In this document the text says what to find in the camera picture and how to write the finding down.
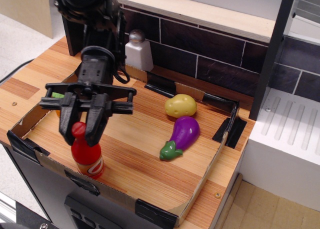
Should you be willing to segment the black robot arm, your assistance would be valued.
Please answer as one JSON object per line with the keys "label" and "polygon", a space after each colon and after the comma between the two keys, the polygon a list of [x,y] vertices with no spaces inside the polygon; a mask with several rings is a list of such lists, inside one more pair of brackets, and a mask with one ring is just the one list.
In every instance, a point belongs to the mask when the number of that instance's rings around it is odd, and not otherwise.
{"label": "black robot arm", "polygon": [[55,0],[62,16],[84,26],[77,82],[48,83],[40,106],[59,110],[59,132],[67,144],[75,137],[72,126],[86,112],[84,138],[96,145],[113,114],[132,114],[137,91],[127,87],[124,13],[117,0]]}

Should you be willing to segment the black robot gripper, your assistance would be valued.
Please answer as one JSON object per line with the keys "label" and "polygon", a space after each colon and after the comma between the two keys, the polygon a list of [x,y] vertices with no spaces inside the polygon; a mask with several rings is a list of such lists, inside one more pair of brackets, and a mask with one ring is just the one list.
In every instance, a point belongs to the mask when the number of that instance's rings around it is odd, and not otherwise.
{"label": "black robot gripper", "polygon": [[46,110],[60,110],[59,132],[68,145],[75,141],[72,126],[80,120],[79,111],[88,111],[85,140],[90,147],[98,144],[112,114],[133,113],[137,91],[113,85],[113,79],[122,84],[130,81],[121,61],[125,58],[101,46],[86,46],[81,51],[77,82],[45,85],[47,92],[39,105]]}

